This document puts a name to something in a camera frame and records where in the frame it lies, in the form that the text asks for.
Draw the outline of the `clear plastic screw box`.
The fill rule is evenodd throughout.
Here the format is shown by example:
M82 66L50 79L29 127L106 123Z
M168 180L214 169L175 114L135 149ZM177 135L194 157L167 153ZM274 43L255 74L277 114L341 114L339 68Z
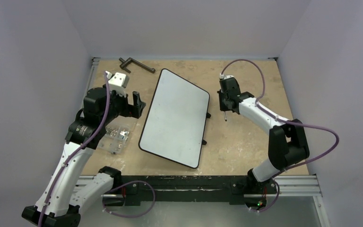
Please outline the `clear plastic screw box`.
M105 129L106 133L98 143L98 148L116 155L122 153L132 136L135 124L110 123Z

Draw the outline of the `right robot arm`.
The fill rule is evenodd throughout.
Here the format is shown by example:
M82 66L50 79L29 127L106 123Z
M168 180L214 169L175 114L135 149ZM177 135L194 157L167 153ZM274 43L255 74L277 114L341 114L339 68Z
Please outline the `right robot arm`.
M234 76L226 76L219 83L220 110L248 118L268 135L268 157L247 173L246 185L251 192L259 192L265 181L309 157L305 131L299 120L290 122L265 107L253 94L241 92Z

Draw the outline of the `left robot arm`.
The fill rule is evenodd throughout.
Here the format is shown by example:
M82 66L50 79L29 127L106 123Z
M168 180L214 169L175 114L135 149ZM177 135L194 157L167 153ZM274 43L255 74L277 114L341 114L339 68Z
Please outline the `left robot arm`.
M118 116L140 118L146 103L139 92L122 96L114 88L87 91L83 107L69 126L60 161L44 193L35 205L26 206L21 217L38 227L77 227L82 214L104 192L121 190L121 171L104 166L80 191L74 192L87 161L106 134L106 126Z

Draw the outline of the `white whiteboard black frame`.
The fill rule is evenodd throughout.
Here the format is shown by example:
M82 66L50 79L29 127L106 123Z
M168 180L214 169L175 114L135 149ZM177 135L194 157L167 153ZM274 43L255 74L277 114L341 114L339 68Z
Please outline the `white whiteboard black frame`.
M152 155L196 169L204 143L210 94L162 69L138 142Z

